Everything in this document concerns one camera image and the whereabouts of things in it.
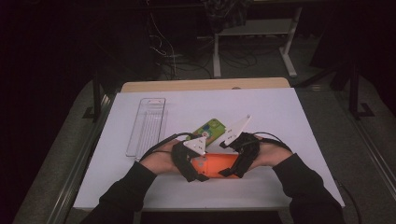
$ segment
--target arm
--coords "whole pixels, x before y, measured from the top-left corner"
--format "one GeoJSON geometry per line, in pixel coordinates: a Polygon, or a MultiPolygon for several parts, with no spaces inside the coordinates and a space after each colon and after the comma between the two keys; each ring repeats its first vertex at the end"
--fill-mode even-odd
{"type": "Polygon", "coordinates": [[[114,183],[99,199],[99,204],[81,223],[133,223],[134,212],[143,207],[143,200],[157,175],[177,172],[170,151],[178,141],[158,148],[141,162],[135,162],[124,178],[114,183]]]}
{"type": "Polygon", "coordinates": [[[272,144],[261,144],[251,169],[272,166],[285,194],[291,197],[290,213],[298,223],[345,223],[340,204],[323,186],[323,180],[297,154],[272,144]]]}

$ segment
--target table leg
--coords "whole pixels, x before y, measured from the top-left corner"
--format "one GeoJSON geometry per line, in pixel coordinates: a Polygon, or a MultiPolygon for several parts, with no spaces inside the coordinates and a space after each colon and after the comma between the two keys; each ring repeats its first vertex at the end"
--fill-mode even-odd
{"type": "Polygon", "coordinates": [[[219,35],[215,34],[215,52],[213,53],[213,77],[221,78],[219,58],[219,35]]]}
{"type": "Polygon", "coordinates": [[[290,46],[291,46],[291,41],[293,40],[294,34],[296,32],[296,28],[298,25],[298,20],[300,18],[301,11],[302,11],[301,7],[298,7],[296,9],[296,11],[294,13],[293,20],[291,21],[291,24],[290,24],[290,28],[289,28],[289,32],[288,32],[288,40],[286,41],[285,46],[279,48],[280,54],[282,55],[283,62],[285,63],[286,68],[288,69],[288,72],[289,72],[289,76],[291,76],[291,77],[297,77],[297,73],[296,73],[294,66],[291,62],[291,59],[289,57],[289,50],[290,50],[290,46]]]}

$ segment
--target orange object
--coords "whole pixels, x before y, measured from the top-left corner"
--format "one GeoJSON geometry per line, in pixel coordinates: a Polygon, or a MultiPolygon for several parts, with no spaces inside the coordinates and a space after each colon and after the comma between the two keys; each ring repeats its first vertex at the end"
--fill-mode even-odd
{"type": "Polygon", "coordinates": [[[237,157],[236,154],[206,153],[204,156],[193,158],[191,163],[198,174],[209,178],[238,178],[236,175],[225,177],[219,174],[219,171],[232,167],[237,157]]]}

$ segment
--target white bracket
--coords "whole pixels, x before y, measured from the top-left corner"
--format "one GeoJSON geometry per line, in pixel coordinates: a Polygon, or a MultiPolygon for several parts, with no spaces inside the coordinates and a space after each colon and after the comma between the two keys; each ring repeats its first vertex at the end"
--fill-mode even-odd
{"type": "Polygon", "coordinates": [[[183,142],[183,145],[203,156],[205,155],[206,137],[194,138],[189,141],[185,141],[183,142]]]}
{"type": "Polygon", "coordinates": [[[245,127],[248,125],[248,122],[250,121],[251,116],[247,115],[245,118],[239,120],[235,124],[233,124],[230,128],[226,128],[225,132],[225,138],[226,140],[224,141],[224,144],[226,146],[230,145],[231,142],[233,142],[239,135],[241,135],[241,132],[245,129],[245,127]]]}

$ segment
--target green object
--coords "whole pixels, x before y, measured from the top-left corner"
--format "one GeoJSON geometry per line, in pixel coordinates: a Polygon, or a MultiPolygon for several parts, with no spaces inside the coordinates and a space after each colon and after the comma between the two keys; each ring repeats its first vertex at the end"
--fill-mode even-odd
{"type": "Polygon", "coordinates": [[[193,132],[193,134],[200,134],[206,137],[206,146],[209,146],[224,133],[225,126],[218,119],[211,119],[199,129],[195,130],[195,132],[193,132]]]}

